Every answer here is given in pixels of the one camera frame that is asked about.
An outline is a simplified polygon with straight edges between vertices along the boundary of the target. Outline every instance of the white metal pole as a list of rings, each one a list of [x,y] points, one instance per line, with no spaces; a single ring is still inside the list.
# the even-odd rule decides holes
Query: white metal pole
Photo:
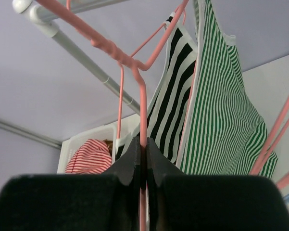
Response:
[[[0,129],[12,132],[14,134],[20,135],[22,137],[34,140],[36,142],[48,145],[56,149],[61,149],[61,146],[62,146],[61,141],[57,141],[47,136],[40,135],[38,133],[32,132],[30,130],[27,130],[23,127],[17,126],[15,124],[12,124],[2,119],[0,119]]]
[[[120,86],[95,62],[93,62],[73,41],[71,41],[59,29],[55,22],[50,21],[45,23],[39,19],[37,15],[39,5],[33,5],[32,0],[13,0],[13,8],[17,13],[24,15],[26,19],[31,21],[47,37],[55,40],[115,95],[120,95]],[[123,93],[123,101],[134,112],[140,114],[140,105],[125,91]]]
[[[95,62],[93,62],[73,41],[71,41],[62,31],[52,37],[61,47],[69,52],[78,62],[80,62],[89,72],[98,78],[108,89],[115,95],[120,95],[120,86],[107,75]],[[128,95],[125,91],[123,93],[123,101],[134,112],[140,115],[140,105]]]
[[[66,0],[57,0],[63,5],[66,5]],[[92,9],[100,8],[107,5],[116,4],[126,0],[73,0],[71,4],[71,11],[73,13],[81,13],[84,11],[89,11]],[[47,8],[39,5],[37,9],[37,16],[43,22],[49,22],[57,19],[58,16],[53,12],[49,11]]]

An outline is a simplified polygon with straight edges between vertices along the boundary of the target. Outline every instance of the white laundry basket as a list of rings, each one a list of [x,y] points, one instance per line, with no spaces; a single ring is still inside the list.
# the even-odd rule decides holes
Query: white laundry basket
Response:
[[[65,173],[67,163],[73,157],[74,153],[88,140],[111,140],[113,141],[112,163],[115,161],[115,142],[116,142],[116,125],[104,125],[98,128],[93,128],[88,131],[79,133],[69,140],[63,142],[57,173]]]

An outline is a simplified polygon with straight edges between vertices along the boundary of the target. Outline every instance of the black and white striped cloth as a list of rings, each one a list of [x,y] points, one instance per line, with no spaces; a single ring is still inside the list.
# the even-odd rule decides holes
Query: black and white striped cloth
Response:
[[[166,21],[169,26],[175,13]],[[190,87],[198,47],[183,25],[178,22],[167,41],[163,75],[148,106],[147,136],[155,140],[160,151],[176,162],[182,136]],[[131,139],[139,135],[139,126],[116,142],[118,159],[124,154]]]

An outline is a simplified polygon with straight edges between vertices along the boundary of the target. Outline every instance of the red and white striped clothing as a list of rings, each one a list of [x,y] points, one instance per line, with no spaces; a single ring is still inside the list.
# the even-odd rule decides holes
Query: red and white striped clothing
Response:
[[[65,173],[100,174],[111,165],[107,144],[95,139],[87,140],[68,162]]]

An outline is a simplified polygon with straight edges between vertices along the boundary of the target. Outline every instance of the hanging laundry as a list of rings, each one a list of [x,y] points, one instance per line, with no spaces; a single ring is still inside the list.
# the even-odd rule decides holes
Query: hanging laundry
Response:
[[[170,15],[166,26],[170,25],[174,15]],[[177,158],[197,50],[197,45],[178,21],[167,41],[163,75],[148,106],[147,135],[155,140],[172,163]],[[139,135],[139,129],[138,126],[117,140],[116,159],[126,152],[131,139]]]
[[[100,174],[108,169],[112,162],[108,146],[112,145],[112,141],[106,142],[87,140],[68,162],[65,173]]]
[[[235,36],[225,35],[210,0],[194,0],[199,59],[177,165],[187,174],[247,175],[267,138],[246,95]],[[271,177],[271,154],[260,175]]]

